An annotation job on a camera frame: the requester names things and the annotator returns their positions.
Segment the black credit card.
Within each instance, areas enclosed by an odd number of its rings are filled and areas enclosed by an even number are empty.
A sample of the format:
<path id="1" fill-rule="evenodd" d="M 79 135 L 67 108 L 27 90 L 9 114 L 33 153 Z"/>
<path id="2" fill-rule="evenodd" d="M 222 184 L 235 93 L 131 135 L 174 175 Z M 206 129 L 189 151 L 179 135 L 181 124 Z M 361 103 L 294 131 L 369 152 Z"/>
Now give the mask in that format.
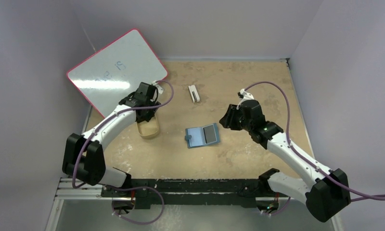
<path id="1" fill-rule="evenodd" d="M 203 133 L 205 138 L 205 144 L 210 144 L 217 141 L 217 135 L 214 125 L 208 125 L 203 127 Z"/>

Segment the blue card holder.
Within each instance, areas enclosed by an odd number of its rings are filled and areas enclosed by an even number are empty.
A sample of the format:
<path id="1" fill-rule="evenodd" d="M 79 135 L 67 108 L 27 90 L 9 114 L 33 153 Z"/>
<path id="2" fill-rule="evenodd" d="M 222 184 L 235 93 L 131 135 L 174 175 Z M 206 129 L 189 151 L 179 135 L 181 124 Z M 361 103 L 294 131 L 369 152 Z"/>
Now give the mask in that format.
<path id="1" fill-rule="evenodd" d="M 185 141 L 187 142 L 187 147 L 189 149 L 191 148 L 197 148 L 197 147 L 204 147 L 204 146 L 210 146 L 220 143 L 220 135 L 219 135 L 219 129 L 216 123 L 212 123 L 209 125 L 214 125 L 217 135 L 217 141 L 210 144 L 205 144 L 205 138 L 203 133 L 203 127 L 194 127 L 194 128 L 186 128 L 185 129 Z"/>

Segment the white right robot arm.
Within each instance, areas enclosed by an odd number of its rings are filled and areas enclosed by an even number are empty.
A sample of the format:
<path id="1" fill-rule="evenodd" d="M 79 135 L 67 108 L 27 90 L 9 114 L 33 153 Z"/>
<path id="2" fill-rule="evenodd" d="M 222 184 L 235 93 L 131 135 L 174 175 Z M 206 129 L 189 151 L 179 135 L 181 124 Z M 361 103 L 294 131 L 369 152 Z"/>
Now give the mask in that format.
<path id="1" fill-rule="evenodd" d="M 278 170 L 264 173 L 259 191 L 270 196 L 283 193 L 303 203 L 310 214 L 326 222 L 351 203 L 350 193 L 338 186 L 347 186 L 348 178 L 341 169 L 331 170 L 319 163 L 290 140 L 276 123 L 267 121 L 260 103 L 245 89 L 238 92 L 238 105 L 230 104 L 219 121 L 224 128 L 245 130 L 251 139 L 282 159 L 299 178 L 292 178 Z"/>

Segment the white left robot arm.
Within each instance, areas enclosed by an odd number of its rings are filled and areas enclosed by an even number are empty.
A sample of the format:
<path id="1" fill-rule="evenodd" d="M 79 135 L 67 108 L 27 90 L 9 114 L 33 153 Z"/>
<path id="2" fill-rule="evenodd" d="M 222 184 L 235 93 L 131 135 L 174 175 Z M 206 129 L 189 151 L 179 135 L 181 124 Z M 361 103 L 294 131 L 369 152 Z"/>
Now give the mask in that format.
<path id="1" fill-rule="evenodd" d="M 123 98 L 113 112 L 95 127 L 83 134 L 71 134 L 67 140 L 62 172 L 72 177 L 72 182 L 113 187 L 121 197 L 132 190 L 131 175 L 114 167 L 108 167 L 104 151 L 128 126 L 150 122 L 162 104 L 158 97 L 163 89 L 159 81 L 140 83 L 139 87 Z"/>

